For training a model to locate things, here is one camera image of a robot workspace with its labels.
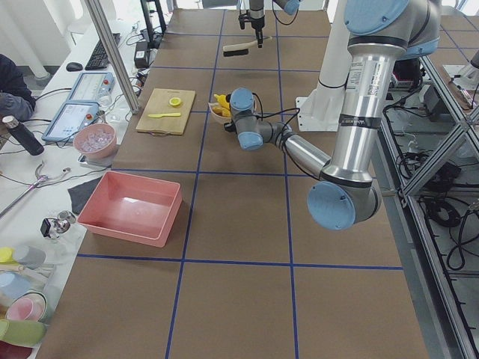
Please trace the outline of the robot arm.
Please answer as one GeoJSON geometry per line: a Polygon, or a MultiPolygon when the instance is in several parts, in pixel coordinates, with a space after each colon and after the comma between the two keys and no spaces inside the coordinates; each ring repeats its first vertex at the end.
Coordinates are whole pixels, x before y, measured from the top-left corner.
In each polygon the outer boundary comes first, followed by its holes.
{"type": "Polygon", "coordinates": [[[379,185],[368,168],[382,109],[397,61],[429,55],[439,44],[440,1],[346,1],[343,14],[349,74],[332,156],[306,141],[287,124],[262,120],[250,90],[229,98],[231,121],[243,150],[271,143],[319,181],[308,194],[313,219],[330,230],[366,221],[381,204],[379,185]]]}
{"type": "MultiPolygon", "coordinates": [[[[245,10],[239,11],[238,21],[242,30],[250,24],[254,30],[257,47],[263,47],[263,29],[266,23],[265,3],[263,0],[248,1],[245,10]]],[[[298,0],[274,0],[271,1],[271,9],[283,10],[288,16],[296,17],[299,11],[300,1],[298,0]]]]}

